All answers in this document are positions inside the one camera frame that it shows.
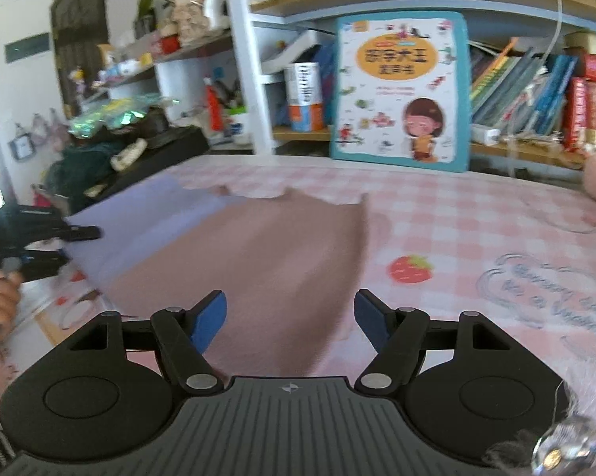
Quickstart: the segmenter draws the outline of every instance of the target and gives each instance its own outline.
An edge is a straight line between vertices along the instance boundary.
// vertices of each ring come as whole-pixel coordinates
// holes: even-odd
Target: picture frame
[[[31,133],[21,134],[9,143],[9,150],[16,161],[24,161],[36,155],[36,146],[31,139]]]
[[[471,76],[464,17],[366,13],[338,18],[337,31],[331,157],[467,171]]]

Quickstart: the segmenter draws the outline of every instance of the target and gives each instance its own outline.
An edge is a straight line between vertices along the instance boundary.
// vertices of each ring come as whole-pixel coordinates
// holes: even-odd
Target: gray plastic surface
[[[236,378],[189,399],[152,442],[119,458],[57,464],[20,455],[2,476],[482,476],[420,441],[389,400],[344,378]]]

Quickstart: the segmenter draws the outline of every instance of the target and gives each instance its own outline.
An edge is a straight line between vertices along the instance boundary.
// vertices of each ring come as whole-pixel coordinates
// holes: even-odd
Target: pink cloth
[[[369,250],[367,204],[290,190],[208,217],[102,288],[125,313],[191,307],[214,289],[227,320],[205,357],[230,375],[316,374],[354,329],[353,296]]]

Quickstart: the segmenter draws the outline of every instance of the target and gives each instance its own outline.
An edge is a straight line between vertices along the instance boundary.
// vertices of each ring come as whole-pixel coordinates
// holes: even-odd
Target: metal pivot screw
[[[219,381],[211,374],[195,374],[186,380],[186,384],[194,390],[209,390]]]
[[[391,386],[392,379],[389,378],[386,374],[380,374],[379,372],[375,372],[373,374],[365,374],[362,376],[360,383],[363,384],[366,388],[373,388],[375,390],[379,390],[381,388],[388,388]]]

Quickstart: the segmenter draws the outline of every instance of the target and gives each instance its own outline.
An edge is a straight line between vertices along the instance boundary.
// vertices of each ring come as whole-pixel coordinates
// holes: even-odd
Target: book
[[[486,87],[488,87],[490,85],[490,82],[493,81],[493,79],[495,77],[499,76],[499,73],[501,72],[501,70],[507,68],[506,65],[507,65],[509,59],[510,59],[509,57],[505,57],[496,66],[496,68],[489,71],[488,74],[481,79],[481,81],[479,82],[479,84],[476,87],[472,88],[472,90],[470,91],[470,100],[474,100],[474,98],[476,98]]]
[[[567,106],[563,118],[563,147],[575,152],[584,145],[587,125],[587,81],[572,77],[567,88]]]
[[[596,33],[573,32],[565,36],[567,48],[582,48],[588,54],[596,54]]]
[[[562,113],[565,109],[565,93],[557,95],[556,100],[553,101],[547,117],[539,133],[541,136],[549,136],[556,129],[557,125],[561,123]]]
[[[496,66],[499,65],[499,63],[502,62],[502,60],[508,56],[508,53],[510,52],[510,50],[513,49],[515,44],[516,44],[516,38],[513,37],[510,40],[510,42],[508,43],[508,45],[501,50],[501,52],[497,56],[497,58],[492,62],[492,64],[490,66],[488,66],[488,68],[481,74],[481,76],[473,83],[472,86],[477,87],[477,85],[479,84],[479,82],[481,82],[483,77],[485,77],[490,71],[492,71],[494,68],[496,68]]]
[[[261,63],[261,73],[271,75],[282,71],[285,66],[295,63],[298,58],[311,48],[329,43],[334,39],[332,34],[318,30],[305,30],[287,48],[275,57]]]
[[[493,93],[493,95],[491,95],[479,108],[479,110],[476,113],[474,113],[473,123],[485,125],[488,116],[494,112],[493,109],[497,108],[497,104],[499,103],[499,101],[505,97],[505,95],[510,91],[510,88],[512,88],[516,84],[516,82],[518,82],[519,79],[523,76],[526,68],[531,64],[531,60],[532,49],[528,50],[525,53],[525,55],[523,55],[520,58],[519,62],[516,63],[514,68],[512,68],[512,70],[508,73],[505,80],[499,85],[499,87],[496,88],[496,91]],[[532,80],[532,77],[534,76],[535,72],[536,71],[534,69],[534,72],[532,73],[532,76],[529,80]],[[519,92],[522,91],[526,85],[527,82],[525,82],[523,87],[519,88]]]
[[[532,84],[539,69],[540,59],[530,59],[525,71],[519,76],[518,80],[500,95],[498,103],[492,107],[492,110],[484,119],[484,125],[493,125],[503,116],[505,109],[512,105],[512,102],[525,91],[527,86]]]
[[[462,15],[444,10],[338,18],[332,158],[467,170],[464,31]]]
[[[548,80],[547,86],[540,94],[538,101],[534,105],[534,111],[532,112],[532,115],[525,124],[526,131],[535,130],[538,119],[547,112],[551,100],[553,99],[554,91],[556,88],[558,88],[559,81],[563,76],[563,71],[565,65],[567,64],[566,56],[555,56],[553,65],[551,65],[551,58],[552,56],[550,56],[548,59],[548,63],[550,63],[550,78]]]
[[[509,127],[512,125],[514,134],[524,129],[527,120],[532,115],[534,102],[538,100],[550,78],[550,75],[543,68],[541,70],[543,73],[539,73],[534,77],[532,84],[525,88],[525,91],[516,98],[513,106],[506,109],[497,120],[494,124],[495,129],[506,132],[509,131]]]
[[[587,128],[584,144],[589,152],[596,151],[596,82],[587,82]]]
[[[536,134],[546,134],[546,129],[550,125],[550,121],[554,113],[558,112],[557,107],[559,107],[559,102],[564,99],[565,90],[567,89],[567,85],[569,85],[569,80],[572,78],[573,70],[578,62],[578,57],[569,57],[566,56],[567,59],[565,62],[567,66],[565,67],[565,72],[563,73],[562,77],[560,77],[558,81],[558,88],[556,88],[554,92],[554,96],[552,97],[551,104],[547,109],[546,113],[542,114],[542,119],[538,119],[536,122]]]
[[[504,63],[503,67],[498,72],[496,72],[496,76],[480,92],[478,98],[475,98],[475,100],[473,100],[472,113],[476,113],[481,108],[481,106],[485,104],[485,102],[487,102],[487,99],[494,94],[499,85],[503,83],[503,81],[510,74],[512,69],[518,64],[520,59],[520,57],[508,58],[508,61]]]
[[[584,77],[592,82],[596,82],[596,54],[589,54],[587,50],[580,47],[565,48],[565,53],[575,55],[579,58],[578,68],[575,75]]]

